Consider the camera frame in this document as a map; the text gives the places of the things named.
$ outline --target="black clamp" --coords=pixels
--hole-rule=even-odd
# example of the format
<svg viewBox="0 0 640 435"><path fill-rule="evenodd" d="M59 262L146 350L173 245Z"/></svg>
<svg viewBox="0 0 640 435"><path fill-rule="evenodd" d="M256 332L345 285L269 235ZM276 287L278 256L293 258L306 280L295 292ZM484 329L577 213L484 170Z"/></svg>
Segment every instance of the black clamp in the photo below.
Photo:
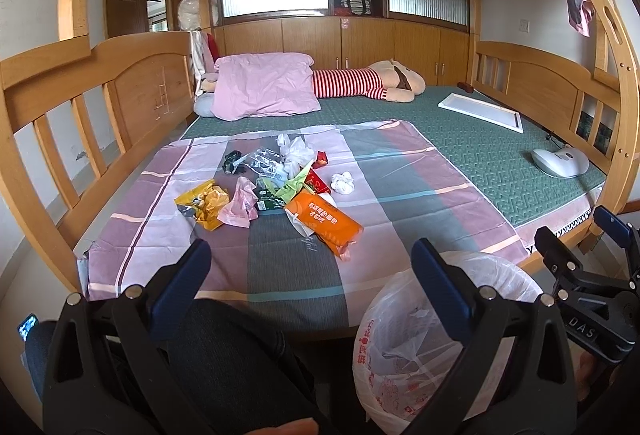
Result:
<svg viewBox="0 0 640 435"><path fill-rule="evenodd" d="M630 224L624 224L602 206L594 210L593 217L595 224L625 249L629 280L585 271L547 227L537 231L535 243L545 266L556 277L553 296L568 338L603 363L616 365L629 354L638 338L640 236Z"/></svg>

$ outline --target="wooden cabinet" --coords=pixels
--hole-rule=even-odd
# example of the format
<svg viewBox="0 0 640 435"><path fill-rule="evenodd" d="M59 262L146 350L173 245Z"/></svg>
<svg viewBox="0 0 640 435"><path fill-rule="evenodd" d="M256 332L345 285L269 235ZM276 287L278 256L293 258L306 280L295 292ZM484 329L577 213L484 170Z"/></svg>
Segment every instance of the wooden cabinet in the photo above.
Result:
<svg viewBox="0 0 640 435"><path fill-rule="evenodd" d="M469 34L455 30L440 29L438 84L441 86L456 86L460 81L466 81L468 60Z"/></svg>
<svg viewBox="0 0 640 435"><path fill-rule="evenodd" d="M393 58L418 72L427 86L438 84L440 28L409 21L394 23Z"/></svg>
<svg viewBox="0 0 640 435"><path fill-rule="evenodd" d="M309 54L314 59L314 70L339 68L342 57L340 18L283 18L282 43L285 52Z"/></svg>
<svg viewBox="0 0 640 435"><path fill-rule="evenodd" d="M225 26L224 29L227 56L283 51L280 20L237 23Z"/></svg>
<svg viewBox="0 0 640 435"><path fill-rule="evenodd" d="M394 56L395 21L341 18L342 68L364 68Z"/></svg>

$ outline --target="hand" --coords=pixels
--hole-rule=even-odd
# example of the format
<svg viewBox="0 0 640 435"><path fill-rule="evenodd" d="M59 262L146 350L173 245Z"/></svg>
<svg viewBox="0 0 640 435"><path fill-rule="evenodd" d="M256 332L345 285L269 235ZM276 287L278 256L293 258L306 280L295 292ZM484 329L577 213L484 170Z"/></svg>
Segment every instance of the hand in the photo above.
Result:
<svg viewBox="0 0 640 435"><path fill-rule="evenodd" d="M318 424L313 419L288 422L277 428L263 428L246 435L318 435Z"/></svg>

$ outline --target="wooden headboard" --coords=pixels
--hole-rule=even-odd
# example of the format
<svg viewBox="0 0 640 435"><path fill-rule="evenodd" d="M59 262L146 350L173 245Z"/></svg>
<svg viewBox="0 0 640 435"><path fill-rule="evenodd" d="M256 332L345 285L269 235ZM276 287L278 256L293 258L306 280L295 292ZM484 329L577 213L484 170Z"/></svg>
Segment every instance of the wooden headboard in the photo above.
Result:
<svg viewBox="0 0 640 435"><path fill-rule="evenodd" d="M79 289L73 248L116 189L193 111L189 33L119 36L74 56L74 40L28 50L0 63L0 191L31 245L70 290ZM84 92L103 87L119 155L109 166ZM47 111L70 101L95 180L78 195L53 138ZM68 211L54 224L30 181L14 133L33 126Z"/></svg>
<svg viewBox="0 0 640 435"><path fill-rule="evenodd" d="M619 91L595 81L583 66L543 50L479 42L476 53L476 89L536 121L609 173L620 123ZM594 98L595 107L591 132L584 138L577 131L580 115L587 110L586 96ZM614 124L608 147L600 151L596 136L603 113L613 116Z"/></svg>

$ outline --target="white massager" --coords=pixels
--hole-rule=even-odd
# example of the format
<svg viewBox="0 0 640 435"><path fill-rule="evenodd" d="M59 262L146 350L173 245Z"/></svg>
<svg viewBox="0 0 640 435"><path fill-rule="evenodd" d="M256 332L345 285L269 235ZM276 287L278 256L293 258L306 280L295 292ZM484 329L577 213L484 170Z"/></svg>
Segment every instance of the white massager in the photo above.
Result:
<svg viewBox="0 0 640 435"><path fill-rule="evenodd" d="M556 152L536 149L531 152L533 162L544 173L559 179L570 179L587 173L589 159L576 148L562 148Z"/></svg>

